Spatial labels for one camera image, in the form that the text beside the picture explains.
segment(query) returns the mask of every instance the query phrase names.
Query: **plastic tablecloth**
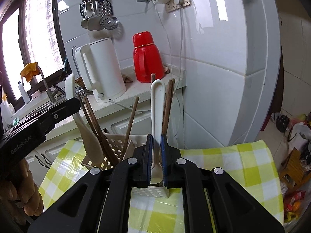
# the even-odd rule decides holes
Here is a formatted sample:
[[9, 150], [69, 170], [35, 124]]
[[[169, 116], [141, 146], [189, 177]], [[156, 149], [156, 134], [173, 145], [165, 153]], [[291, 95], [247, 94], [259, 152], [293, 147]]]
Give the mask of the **plastic tablecloth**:
[[[283, 224], [280, 182], [270, 150], [264, 141], [180, 152], [183, 158], [200, 168], [211, 170], [222, 167]], [[39, 188], [44, 211], [88, 171], [81, 165], [85, 154], [82, 142], [69, 140], [65, 144]], [[128, 232], [183, 233], [181, 189], [170, 189], [167, 199], [132, 195]]]

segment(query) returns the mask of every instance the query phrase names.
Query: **window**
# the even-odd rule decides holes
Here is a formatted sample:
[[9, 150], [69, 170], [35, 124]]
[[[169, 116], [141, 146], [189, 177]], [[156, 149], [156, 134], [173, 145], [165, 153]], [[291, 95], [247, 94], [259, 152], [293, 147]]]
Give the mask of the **window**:
[[[16, 110], [24, 104], [18, 82], [26, 64], [38, 62], [49, 86], [60, 82], [65, 52], [63, 44], [59, 49], [57, 39], [61, 36], [59, 25], [56, 28], [54, 25], [52, 0], [14, 0], [0, 20], [3, 90]], [[35, 76], [30, 83], [24, 79], [24, 88], [29, 95], [38, 89], [44, 90], [41, 80], [41, 75]]]

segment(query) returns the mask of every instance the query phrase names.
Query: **white countertop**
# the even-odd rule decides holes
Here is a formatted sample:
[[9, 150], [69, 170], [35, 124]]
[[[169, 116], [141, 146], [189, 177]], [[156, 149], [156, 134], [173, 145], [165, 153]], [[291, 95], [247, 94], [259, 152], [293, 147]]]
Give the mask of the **white countertop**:
[[[173, 68], [172, 78], [175, 79], [175, 85], [176, 85], [178, 81], [178, 76], [176, 76], [175, 74], [178, 74], [177, 69]], [[186, 86], [185, 72], [182, 71], [181, 74], [182, 76], [180, 78], [180, 83], [177, 89], [180, 89]], [[126, 83], [125, 84], [126, 92], [119, 98], [115, 99], [114, 101], [121, 103], [124, 106], [130, 107], [130, 106], [133, 106], [134, 98], [136, 96], [139, 96], [139, 103], [149, 100], [151, 83], [139, 82], [136, 78], [135, 72], [128, 74], [128, 76], [133, 80], [133, 82]], [[170, 80], [170, 78], [171, 78], [171, 74], [165, 74], [165, 77], [162, 79], [165, 85], [168, 84], [168, 81]], [[112, 113], [115, 113], [117, 111], [124, 109], [123, 107], [112, 102], [98, 103], [95, 100], [93, 95], [88, 96], [88, 99], [90, 101], [90, 104], [92, 106], [92, 109], [97, 119], [100, 119], [102, 117], [105, 117], [107, 115], [110, 115]], [[87, 123], [83, 110], [80, 110], [79, 113], [84, 123]], [[46, 135], [46, 138], [47, 138], [46, 141], [54, 137], [57, 137], [61, 134], [64, 134], [68, 131], [74, 130], [75, 128], [77, 128], [77, 125], [75, 124], [73, 117], [72, 116], [68, 117], [55, 125], [55, 128]]]

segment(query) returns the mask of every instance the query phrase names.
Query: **white plug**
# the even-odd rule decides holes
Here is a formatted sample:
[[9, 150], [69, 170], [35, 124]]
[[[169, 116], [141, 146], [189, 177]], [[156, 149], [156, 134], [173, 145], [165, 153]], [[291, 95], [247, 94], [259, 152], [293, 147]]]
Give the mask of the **white plug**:
[[178, 5], [181, 8], [181, 5], [183, 4], [183, 0], [174, 0], [174, 4]]

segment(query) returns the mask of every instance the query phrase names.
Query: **red thermos lid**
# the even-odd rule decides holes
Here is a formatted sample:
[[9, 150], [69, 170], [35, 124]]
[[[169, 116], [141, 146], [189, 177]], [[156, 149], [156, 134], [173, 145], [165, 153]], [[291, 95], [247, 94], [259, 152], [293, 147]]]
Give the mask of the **red thermos lid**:
[[153, 44], [153, 38], [150, 32], [140, 32], [133, 36], [134, 47], [140, 47], [148, 44]]

